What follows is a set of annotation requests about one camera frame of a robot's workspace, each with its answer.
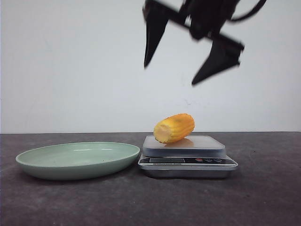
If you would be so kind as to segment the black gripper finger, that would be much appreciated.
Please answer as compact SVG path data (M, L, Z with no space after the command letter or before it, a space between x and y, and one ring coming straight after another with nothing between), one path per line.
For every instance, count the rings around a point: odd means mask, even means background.
M213 41L208 58L194 76L191 84L197 85L213 75L240 65L240 54L240 43Z
M146 68L158 47L165 32L168 17L153 4L145 4L143 16L146 23L146 47L144 55L144 68Z

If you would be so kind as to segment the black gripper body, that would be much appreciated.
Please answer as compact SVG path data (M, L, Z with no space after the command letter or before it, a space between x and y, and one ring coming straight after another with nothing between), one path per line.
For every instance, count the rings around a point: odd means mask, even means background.
M226 21L231 21L238 0L186 0L179 10L163 4L158 0L147 0L145 4L153 4L159 8L168 21L189 30L195 40L210 38L219 42L236 42L220 34Z

